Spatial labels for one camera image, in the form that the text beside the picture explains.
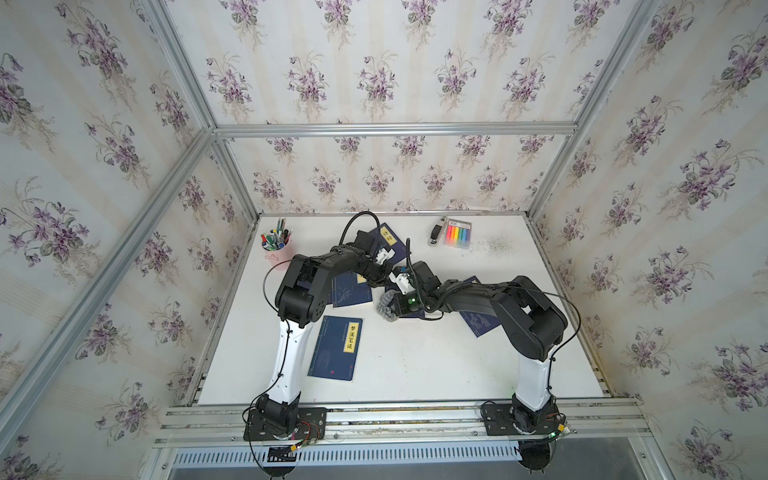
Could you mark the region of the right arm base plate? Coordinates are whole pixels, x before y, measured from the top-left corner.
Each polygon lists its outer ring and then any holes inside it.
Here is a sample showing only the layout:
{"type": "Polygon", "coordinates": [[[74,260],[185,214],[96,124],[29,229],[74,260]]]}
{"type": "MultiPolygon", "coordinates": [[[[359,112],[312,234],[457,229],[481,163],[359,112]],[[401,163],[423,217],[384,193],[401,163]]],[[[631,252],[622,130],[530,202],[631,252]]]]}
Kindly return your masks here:
{"type": "Polygon", "coordinates": [[[532,410],[517,398],[510,403],[486,401],[480,415],[488,436],[545,435],[557,437],[566,426],[566,416],[551,397],[539,410],[532,410]]]}

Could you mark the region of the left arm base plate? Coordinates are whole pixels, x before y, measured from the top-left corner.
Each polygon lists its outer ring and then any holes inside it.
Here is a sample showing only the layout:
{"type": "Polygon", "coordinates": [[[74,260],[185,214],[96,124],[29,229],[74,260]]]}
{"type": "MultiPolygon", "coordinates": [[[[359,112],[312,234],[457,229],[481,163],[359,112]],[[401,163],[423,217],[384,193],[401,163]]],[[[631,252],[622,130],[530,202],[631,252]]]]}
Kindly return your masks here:
{"type": "Polygon", "coordinates": [[[322,440],[328,410],[322,407],[298,407],[285,412],[266,413],[258,409],[248,413],[244,441],[322,440]]]}

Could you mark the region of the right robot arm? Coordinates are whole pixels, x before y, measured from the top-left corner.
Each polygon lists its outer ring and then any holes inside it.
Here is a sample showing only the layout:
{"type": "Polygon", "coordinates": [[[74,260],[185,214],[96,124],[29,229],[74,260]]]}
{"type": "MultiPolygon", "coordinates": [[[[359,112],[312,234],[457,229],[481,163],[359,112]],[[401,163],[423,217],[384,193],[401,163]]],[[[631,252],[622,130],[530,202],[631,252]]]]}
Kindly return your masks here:
{"type": "Polygon", "coordinates": [[[519,354],[518,384],[512,396],[512,412],[521,430],[531,431],[541,419],[555,414],[551,393],[551,364],[564,343],[568,319],[526,276],[512,281],[484,284],[449,280],[427,291],[413,287],[404,293],[395,287],[384,305],[394,319],[420,313],[442,316],[463,312],[493,316],[519,354]]]}

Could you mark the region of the grey striped cleaning cloth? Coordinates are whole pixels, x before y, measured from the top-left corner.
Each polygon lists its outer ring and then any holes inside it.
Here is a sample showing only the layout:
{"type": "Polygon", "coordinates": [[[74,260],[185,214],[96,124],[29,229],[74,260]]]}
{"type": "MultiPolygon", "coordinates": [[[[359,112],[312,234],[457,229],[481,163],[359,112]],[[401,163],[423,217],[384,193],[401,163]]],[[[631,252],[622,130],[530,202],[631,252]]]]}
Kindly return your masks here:
{"type": "Polygon", "coordinates": [[[399,290],[386,290],[376,304],[377,313],[388,322],[398,320],[402,315],[401,299],[402,293],[399,290]]]}

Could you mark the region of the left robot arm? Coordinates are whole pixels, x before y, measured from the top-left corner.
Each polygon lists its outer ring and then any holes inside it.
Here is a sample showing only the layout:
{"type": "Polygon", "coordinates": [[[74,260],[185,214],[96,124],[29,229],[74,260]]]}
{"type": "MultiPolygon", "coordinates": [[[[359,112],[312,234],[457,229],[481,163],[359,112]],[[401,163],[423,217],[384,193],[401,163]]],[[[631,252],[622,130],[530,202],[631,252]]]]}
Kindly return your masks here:
{"type": "Polygon", "coordinates": [[[356,244],[337,245],[323,255],[295,255],[280,284],[275,307],[281,321],[280,347],[270,386],[253,408],[287,423],[296,416],[301,395],[302,365],[309,333],[329,303],[333,281],[348,272],[362,276],[372,287],[384,284],[391,273],[394,251],[378,252],[356,244]]]}

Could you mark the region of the blue book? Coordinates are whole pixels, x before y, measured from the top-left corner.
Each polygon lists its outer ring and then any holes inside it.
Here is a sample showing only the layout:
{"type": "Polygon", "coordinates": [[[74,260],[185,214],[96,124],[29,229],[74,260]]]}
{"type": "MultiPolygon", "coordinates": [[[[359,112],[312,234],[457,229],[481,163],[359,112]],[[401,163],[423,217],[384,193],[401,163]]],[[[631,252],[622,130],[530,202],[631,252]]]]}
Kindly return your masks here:
{"type": "Polygon", "coordinates": [[[352,381],[362,327],[362,318],[325,316],[320,326],[308,376],[352,381]]]}
{"type": "Polygon", "coordinates": [[[460,311],[459,314],[477,338],[500,326],[499,319],[493,315],[472,311],[460,311]]]}
{"type": "Polygon", "coordinates": [[[394,263],[402,262],[406,257],[405,242],[400,239],[395,230],[387,223],[381,223],[378,229],[370,231],[374,238],[371,255],[377,257],[381,250],[392,252],[389,260],[394,263]]]}
{"type": "Polygon", "coordinates": [[[331,298],[335,308],[368,304],[373,301],[370,285],[355,272],[345,272],[333,280],[331,298]]]}
{"type": "Polygon", "coordinates": [[[398,314],[399,318],[416,318],[416,319],[425,319],[426,314],[423,310],[402,310],[398,314]]]}

